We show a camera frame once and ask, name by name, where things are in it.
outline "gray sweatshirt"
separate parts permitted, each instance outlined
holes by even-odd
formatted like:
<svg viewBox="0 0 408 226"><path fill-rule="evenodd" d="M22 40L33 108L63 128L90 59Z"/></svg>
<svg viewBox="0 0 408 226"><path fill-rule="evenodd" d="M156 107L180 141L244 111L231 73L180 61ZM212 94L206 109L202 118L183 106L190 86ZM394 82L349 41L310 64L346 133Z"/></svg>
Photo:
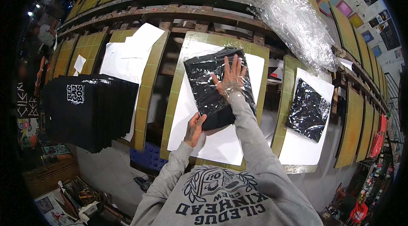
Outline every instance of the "gray sweatshirt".
<svg viewBox="0 0 408 226"><path fill-rule="evenodd" d="M229 100L247 171L201 165L184 174L193 148L181 142L143 194L131 226L323 225L283 171L244 97L233 93Z"/></svg>

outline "tiled floor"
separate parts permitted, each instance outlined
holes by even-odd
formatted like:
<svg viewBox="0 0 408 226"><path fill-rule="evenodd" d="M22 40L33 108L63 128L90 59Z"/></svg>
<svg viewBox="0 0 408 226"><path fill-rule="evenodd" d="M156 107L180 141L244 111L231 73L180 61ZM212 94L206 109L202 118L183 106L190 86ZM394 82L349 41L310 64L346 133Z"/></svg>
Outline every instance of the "tiled floor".
<svg viewBox="0 0 408 226"><path fill-rule="evenodd" d="M268 100L265 100L260 127L264 137L270 143L277 111L269 111L268 103ZM293 184L319 212L331 202L341 182L343 187L347 187L354 173L355 164L337 169L333 168L340 134L339 125L329 124L328 135L317 170L313 173L289 175ZM98 190L111 193L113 202L118 208L133 216L143 194L133 178L144 177L146 174L130 167L129 148L113 141L112 147L103 149L97 154L91 154L77 147L77 156L84 180Z"/></svg>

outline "white paper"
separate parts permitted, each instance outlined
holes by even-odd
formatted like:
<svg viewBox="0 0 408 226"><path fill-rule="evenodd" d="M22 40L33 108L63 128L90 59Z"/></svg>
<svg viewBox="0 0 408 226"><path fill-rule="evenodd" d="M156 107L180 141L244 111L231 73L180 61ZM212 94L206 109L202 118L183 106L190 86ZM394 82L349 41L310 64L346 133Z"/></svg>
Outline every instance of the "white paper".
<svg viewBox="0 0 408 226"><path fill-rule="evenodd" d="M121 58L144 58L143 51L149 51L153 44L163 35L161 30L151 24L142 25L133 36L127 37Z"/></svg>
<svg viewBox="0 0 408 226"><path fill-rule="evenodd" d="M141 84L143 71L145 70L147 59L150 54L149 51L136 50L140 55L145 55L143 58L126 58L122 59L120 55L125 49L125 43L108 43L106 45L105 56L99 71L100 74L113 76L129 82ZM130 141L133 137L135 126L135 115L137 107L137 99L139 98L139 91L135 100L133 108L132 122L130 124L129 133L123 139Z"/></svg>
<svg viewBox="0 0 408 226"><path fill-rule="evenodd" d="M351 71L353 71L353 69L352 69L352 65L353 65L353 62L352 61L349 61L349 60L346 60L346 59L343 59L343 58L338 58L339 59L339 61L340 61L340 63L343 65L343 66L345 66L346 68L348 68L349 70L351 70Z"/></svg>
<svg viewBox="0 0 408 226"><path fill-rule="evenodd" d="M183 45L180 57L188 59L206 55L207 53L205 51L210 49L221 50L222 47L194 41L189 45ZM252 93L255 102L257 102L265 60L251 54L245 54L245 57L251 80ZM191 86L186 73L184 73L167 150L173 151L179 147L180 142L182 142L186 134L187 122L197 111ZM191 156L216 162L241 165L243 153L241 143L235 131L235 125L229 125L217 131L207 131L201 134L198 144L191 153Z"/></svg>
<svg viewBox="0 0 408 226"><path fill-rule="evenodd" d="M78 73L82 72L82 68L84 67L85 61L86 59L79 54L74 64L74 69L76 69Z"/></svg>
<svg viewBox="0 0 408 226"><path fill-rule="evenodd" d="M309 74L308 72L298 68L296 75L296 84L299 78L302 78L308 83L315 91L317 91L326 100L331 101L333 97L334 85ZM329 125L329 118L326 121L326 125L323 129L322 136L318 143L306 138L300 137L298 134L292 131L286 131L285 140L281 153L279 155L279 161L282 165L316 165L319 162L320 154L322 152L324 140L327 133L327 127Z"/></svg>
<svg viewBox="0 0 408 226"><path fill-rule="evenodd" d="M55 34L55 45L54 45L54 51L57 49L57 38L58 38L58 35L57 35L57 34Z"/></svg>

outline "clear plastic wrap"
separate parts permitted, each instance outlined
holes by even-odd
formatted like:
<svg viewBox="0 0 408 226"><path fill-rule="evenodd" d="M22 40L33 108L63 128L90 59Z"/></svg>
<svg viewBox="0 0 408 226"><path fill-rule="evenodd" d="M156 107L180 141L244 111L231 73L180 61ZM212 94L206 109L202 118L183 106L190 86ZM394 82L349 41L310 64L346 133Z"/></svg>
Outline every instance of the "clear plastic wrap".
<svg viewBox="0 0 408 226"><path fill-rule="evenodd" d="M312 69L336 72L333 39L308 0L251 0L248 8L266 23L296 57Z"/></svg>
<svg viewBox="0 0 408 226"><path fill-rule="evenodd" d="M331 101L327 101L299 78L285 126L303 137L319 142L329 117L330 107Z"/></svg>
<svg viewBox="0 0 408 226"><path fill-rule="evenodd" d="M222 82L224 78L225 56L228 58L229 66L232 69L234 55L238 55L236 64L240 64L240 70L247 69L245 53L241 48L225 47L223 49L209 50L209 53L198 57L189 57L184 61L186 74L194 95L195 103L200 115L206 114L207 120L203 123L203 130L208 131L233 124L235 116L232 114L231 106L228 105L226 97L233 91L242 91L245 100L250 105L254 115L256 106L252 94L249 72L246 70L244 76L240 78L242 85L233 84L233 81L226 84ZM224 85L224 96L220 95L217 85L214 84L213 75Z"/></svg>

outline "tattooed hand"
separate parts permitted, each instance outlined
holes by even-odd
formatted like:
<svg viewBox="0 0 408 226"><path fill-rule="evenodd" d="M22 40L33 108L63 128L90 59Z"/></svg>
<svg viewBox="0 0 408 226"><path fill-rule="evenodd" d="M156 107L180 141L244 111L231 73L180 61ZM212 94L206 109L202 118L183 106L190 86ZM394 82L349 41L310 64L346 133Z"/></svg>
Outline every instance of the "tattooed hand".
<svg viewBox="0 0 408 226"><path fill-rule="evenodd" d="M246 67L242 68L241 71L241 59L238 59L238 55L234 55L232 59L231 70L228 62L227 56L224 57L224 77L222 81L219 81L216 75L212 75L212 81L217 86L218 92L224 96L228 97L234 91L242 92L243 77L247 71Z"/></svg>
<svg viewBox="0 0 408 226"><path fill-rule="evenodd" d="M200 117L200 114L196 112L195 115L188 121L184 142L186 142L189 146L194 148L197 145L201 133L204 132L201 130L201 125L206 119L206 114Z"/></svg>

